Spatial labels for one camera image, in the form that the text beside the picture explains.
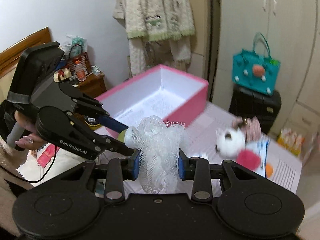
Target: white wall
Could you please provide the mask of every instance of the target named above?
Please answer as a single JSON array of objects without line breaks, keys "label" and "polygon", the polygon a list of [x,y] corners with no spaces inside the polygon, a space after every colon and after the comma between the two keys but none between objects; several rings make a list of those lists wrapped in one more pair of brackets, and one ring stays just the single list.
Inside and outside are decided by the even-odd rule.
[{"label": "white wall", "polygon": [[129,47],[124,27],[112,17],[115,0],[0,0],[0,52],[49,27],[52,39],[66,34],[88,40],[92,64],[117,85],[128,78]]},{"label": "white wall", "polygon": [[195,22],[196,35],[191,36],[191,64],[188,73],[206,78],[205,61],[208,41],[209,0],[189,0]]}]

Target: wardrobe door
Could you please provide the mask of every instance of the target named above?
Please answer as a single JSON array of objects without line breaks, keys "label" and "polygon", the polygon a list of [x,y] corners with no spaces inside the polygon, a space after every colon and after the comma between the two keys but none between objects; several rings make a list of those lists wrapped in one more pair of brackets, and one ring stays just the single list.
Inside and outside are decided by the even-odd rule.
[{"label": "wardrobe door", "polygon": [[[212,102],[228,110],[233,90],[233,54],[251,50],[256,32],[267,34],[269,0],[220,0],[221,24],[217,72]],[[259,44],[257,52],[263,52]]]},{"label": "wardrobe door", "polygon": [[318,12],[315,48],[298,101],[320,114],[320,10]]},{"label": "wardrobe door", "polygon": [[271,56],[281,61],[276,89],[282,107],[271,131],[285,124],[303,84],[316,25],[316,0],[270,0],[268,43]]}]

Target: white mesh bath sponge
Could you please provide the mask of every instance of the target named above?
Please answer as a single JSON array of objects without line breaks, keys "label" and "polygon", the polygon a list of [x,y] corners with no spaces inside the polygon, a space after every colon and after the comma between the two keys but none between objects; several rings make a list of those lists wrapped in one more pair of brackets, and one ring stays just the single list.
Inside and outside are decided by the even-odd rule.
[{"label": "white mesh bath sponge", "polygon": [[137,129],[133,126],[127,129],[124,143],[142,153],[139,181],[146,193],[175,191],[179,148],[185,150],[188,143],[182,123],[165,124],[158,116],[145,117]]}]

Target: wooden headboard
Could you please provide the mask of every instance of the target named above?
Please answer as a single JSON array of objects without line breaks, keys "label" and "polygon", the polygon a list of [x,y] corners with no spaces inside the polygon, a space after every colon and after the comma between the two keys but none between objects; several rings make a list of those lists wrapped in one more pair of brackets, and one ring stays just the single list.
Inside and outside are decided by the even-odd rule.
[{"label": "wooden headboard", "polygon": [[51,42],[49,28],[46,27],[23,40],[12,45],[10,48],[0,53],[0,78],[7,75],[16,68],[21,53],[29,48],[43,43]]}]

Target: plastic bottle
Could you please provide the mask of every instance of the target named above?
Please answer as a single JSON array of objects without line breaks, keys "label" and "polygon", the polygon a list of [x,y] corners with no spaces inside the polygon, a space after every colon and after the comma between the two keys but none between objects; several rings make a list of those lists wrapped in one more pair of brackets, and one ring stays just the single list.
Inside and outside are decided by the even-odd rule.
[{"label": "plastic bottle", "polygon": [[87,77],[85,76],[84,69],[82,65],[80,64],[80,61],[77,60],[76,62],[76,71],[77,71],[77,76],[79,81],[85,81]]}]

